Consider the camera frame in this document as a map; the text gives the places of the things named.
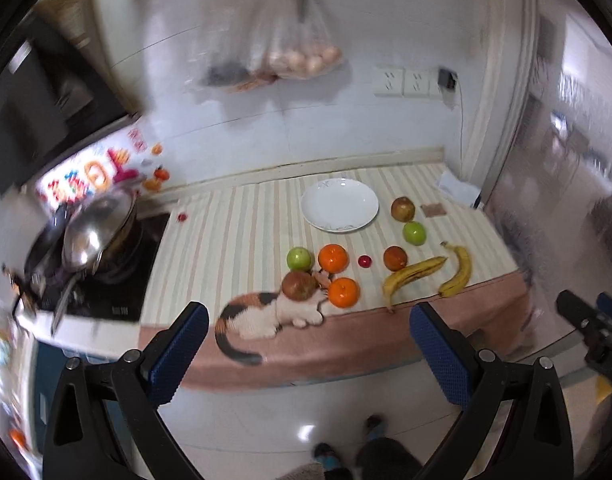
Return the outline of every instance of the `pot lid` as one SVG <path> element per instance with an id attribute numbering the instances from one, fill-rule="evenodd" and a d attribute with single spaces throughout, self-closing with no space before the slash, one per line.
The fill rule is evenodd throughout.
<path id="1" fill-rule="evenodd" d="M 133 205 L 132 192 L 121 187 L 84 202 L 64 233 L 64 267 L 67 270 L 80 270 L 92 265 L 126 223 Z"/>

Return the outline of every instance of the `pants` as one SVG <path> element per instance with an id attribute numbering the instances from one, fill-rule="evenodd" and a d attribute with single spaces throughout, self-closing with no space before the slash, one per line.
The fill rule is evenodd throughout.
<path id="1" fill-rule="evenodd" d="M 357 453 L 356 465 L 362 480 L 412 480 L 422 465 L 404 446 L 391 438 L 381 437 L 366 443 Z M 326 480 L 353 480 L 346 468 L 324 473 Z"/>

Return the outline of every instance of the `calico cat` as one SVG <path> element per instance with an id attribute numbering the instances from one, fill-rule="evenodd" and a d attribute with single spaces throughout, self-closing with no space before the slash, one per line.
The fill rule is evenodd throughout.
<path id="1" fill-rule="evenodd" d="M 313 273 L 321 286 L 328 288 L 330 279 Z M 227 334 L 237 333 L 242 339 L 265 339 L 275 337 L 285 325 L 297 328 L 320 325 L 324 317 L 319 311 L 326 301 L 326 290 L 318 288 L 306 301 L 293 301 L 281 292 L 258 292 L 234 298 L 226 305 L 215 324 L 215 341 L 222 353 L 230 359 L 247 366 L 257 366 L 263 358 L 254 352 L 243 352 L 233 348 Z"/>

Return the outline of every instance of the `kitchen counter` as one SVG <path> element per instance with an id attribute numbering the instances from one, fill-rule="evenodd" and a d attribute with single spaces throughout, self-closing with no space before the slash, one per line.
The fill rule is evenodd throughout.
<path id="1" fill-rule="evenodd" d="M 493 350 L 512 351 L 521 343 L 529 317 L 526 286 L 484 213 L 459 206 L 438 192 L 435 182 L 445 169 L 443 164 L 417 164 L 321 173 L 198 192 L 180 201 L 172 211 L 146 292 L 139 348 L 189 301 L 199 301 L 208 308 L 212 327 L 184 378 L 185 386 L 231 390 L 330 380 L 419 359 L 408 334 L 408 311 L 426 299 L 452 328 L 467 335 L 480 330 Z M 304 191 L 333 177 L 354 178 L 374 190 L 380 211 L 368 226 L 332 234 L 315 229 L 302 217 L 299 201 Z M 407 244 L 402 224 L 390 216 L 390 204 L 398 196 L 409 196 L 417 206 L 441 202 L 448 213 L 424 218 L 418 207 L 416 220 L 428 232 L 421 247 Z M 178 215 L 185 220 L 177 220 Z M 436 295 L 439 285 L 457 270 L 454 255 L 440 245 L 443 240 L 468 247 L 472 255 L 469 286 L 453 298 Z M 259 293 L 279 290 L 288 272 L 286 254 L 293 246 L 317 254 L 329 243 L 348 251 L 350 264 L 337 276 L 358 282 L 359 302 L 342 310 L 326 301 L 320 306 L 321 325 L 283 327 L 271 338 L 244 339 L 228 333 L 230 345 L 258 354 L 260 365 L 246 366 L 226 357 L 214 332 L 224 308 L 228 304 L 238 310 L 261 307 Z M 391 245 L 405 248 L 410 264 L 432 256 L 449 257 L 441 270 L 394 295 L 394 303 L 399 304 L 395 314 L 384 308 L 381 292 L 389 274 L 382 253 Z M 361 254 L 372 258 L 370 269 L 358 266 Z"/>
<path id="2" fill-rule="evenodd" d="M 33 322 L 20 322 L 43 343 L 96 356 L 117 359 L 138 345 L 139 323 L 64 316 L 54 336 L 51 323 L 52 312 L 38 312 Z"/>

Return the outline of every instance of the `cat tail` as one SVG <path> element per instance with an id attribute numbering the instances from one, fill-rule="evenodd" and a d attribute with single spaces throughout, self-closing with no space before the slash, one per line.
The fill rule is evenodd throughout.
<path id="1" fill-rule="evenodd" d="M 259 366 L 263 361 L 260 354 L 254 352 L 242 352 L 241 350 L 237 350 L 231 346 L 227 336 L 228 328 L 226 326 L 226 319 L 222 316 L 220 316 L 215 324 L 215 341 L 217 342 L 219 349 L 227 358 L 240 364 L 246 366 Z"/>

